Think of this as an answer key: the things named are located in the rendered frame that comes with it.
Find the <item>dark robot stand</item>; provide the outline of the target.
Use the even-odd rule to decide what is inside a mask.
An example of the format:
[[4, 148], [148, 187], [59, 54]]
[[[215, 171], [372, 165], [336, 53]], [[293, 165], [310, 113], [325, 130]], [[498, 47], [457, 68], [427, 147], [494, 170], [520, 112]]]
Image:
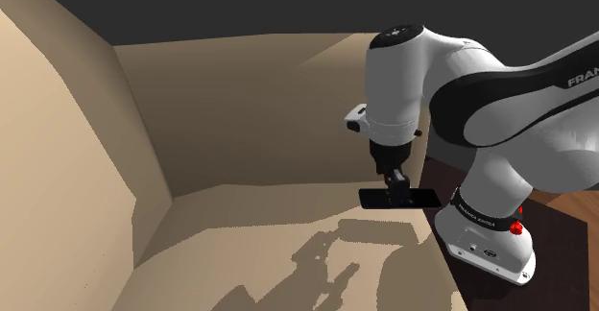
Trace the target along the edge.
[[437, 242], [468, 311], [590, 311], [587, 223], [534, 200], [523, 203], [537, 266], [516, 286], [448, 253]]

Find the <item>black phone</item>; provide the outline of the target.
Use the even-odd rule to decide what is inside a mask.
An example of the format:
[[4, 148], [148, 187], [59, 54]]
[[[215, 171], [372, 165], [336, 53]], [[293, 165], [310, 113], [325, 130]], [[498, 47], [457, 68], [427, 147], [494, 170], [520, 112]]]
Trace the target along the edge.
[[426, 209], [442, 206], [434, 189], [410, 188], [406, 193], [388, 189], [364, 188], [358, 191], [364, 209]]

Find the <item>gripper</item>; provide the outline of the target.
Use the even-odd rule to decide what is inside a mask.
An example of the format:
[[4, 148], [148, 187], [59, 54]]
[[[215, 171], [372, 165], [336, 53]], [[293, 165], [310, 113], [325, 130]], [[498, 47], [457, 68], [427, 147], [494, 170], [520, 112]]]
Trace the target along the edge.
[[394, 202], [396, 206], [406, 205], [410, 199], [410, 181], [402, 174], [402, 165], [411, 154], [412, 143], [386, 146], [371, 140], [369, 148], [376, 173], [384, 175], [387, 202]]

